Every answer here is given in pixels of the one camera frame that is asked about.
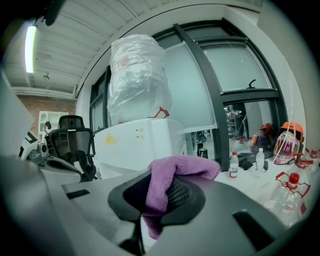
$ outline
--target black mesh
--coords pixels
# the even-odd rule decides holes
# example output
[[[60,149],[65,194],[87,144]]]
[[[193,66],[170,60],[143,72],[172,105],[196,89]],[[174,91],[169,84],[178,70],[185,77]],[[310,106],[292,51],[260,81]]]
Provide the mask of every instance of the black mesh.
[[[151,181],[151,174],[143,178],[123,192],[123,198],[134,208],[143,213],[146,209],[146,199]]]
[[[172,212],[174,209],[182,206],[190,196],[189,189],[173,179],[169,189],[166,191],[168,196],[168,206],[166,213]]]
[[[146,209],[146,199],[150,181],[151,174],[126,189],[123,193],[124,200],[134,208],[139,210],[141,213],[143,213]],[[170,213],[187,201],[190,196],[190,191],[185,185],[181,184],[180,182],[175,180],[175,178],[173,178],[173,182],[169,189],[166,191],[166,194],[168,196],[168,206],[166,213]]]
[[[91,134],[89,131],[68,131],[64,130],[52,134],[51,143],[55,145],[57,156],[70,164],[75,162],[76,152],[83,151],[89,154]]]
[[[76,128],[85,128],[85,125],[81,116],[65,115],[60,117],[58,129],[76,129]]]

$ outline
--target chair backrest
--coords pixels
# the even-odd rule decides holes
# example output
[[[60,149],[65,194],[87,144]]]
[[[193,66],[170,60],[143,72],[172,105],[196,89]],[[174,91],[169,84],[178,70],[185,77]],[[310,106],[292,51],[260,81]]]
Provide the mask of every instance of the chair backrest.
[[[85,128],[84,120],[78,115],[63,115],[59,119],[58,129]]]
[[[90,147],[94,141],[89,128],[56,129],[49,134],[56,156],[72,165],[79,162],[86,181],[92,180],[96,167],[90,156]]]

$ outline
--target brick wall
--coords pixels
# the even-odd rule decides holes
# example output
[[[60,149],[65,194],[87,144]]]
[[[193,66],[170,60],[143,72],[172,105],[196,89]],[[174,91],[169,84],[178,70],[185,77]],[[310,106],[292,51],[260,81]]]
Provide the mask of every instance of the brick wall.
[[[38,136],[40,111],[68,112],[69,115],[76,113],[76,101],[74,100],[24,95],[18,95],[18,98],[34,117],[30,130],[35,136]]]

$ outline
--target plastic bag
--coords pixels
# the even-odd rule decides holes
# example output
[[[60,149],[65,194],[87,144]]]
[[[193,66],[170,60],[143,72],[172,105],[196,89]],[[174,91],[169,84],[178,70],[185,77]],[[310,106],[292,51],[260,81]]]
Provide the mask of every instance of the plastic bag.
[[[149,35],[133,34],[112,43],[107,104],[112,125],[155,117],[160,108],[170,112],[165,54]]]

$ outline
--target red bottle cap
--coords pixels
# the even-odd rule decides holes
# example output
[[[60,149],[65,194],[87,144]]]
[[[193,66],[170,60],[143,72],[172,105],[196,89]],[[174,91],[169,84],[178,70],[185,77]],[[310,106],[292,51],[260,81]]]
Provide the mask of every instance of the red bottle cap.
[[[295,172],[291,173],[290,177],[289,177],[289,182],[291,184],[297,184],[299,182],[299,178],[300,178],[300,176],[298,173],[295,173]]]

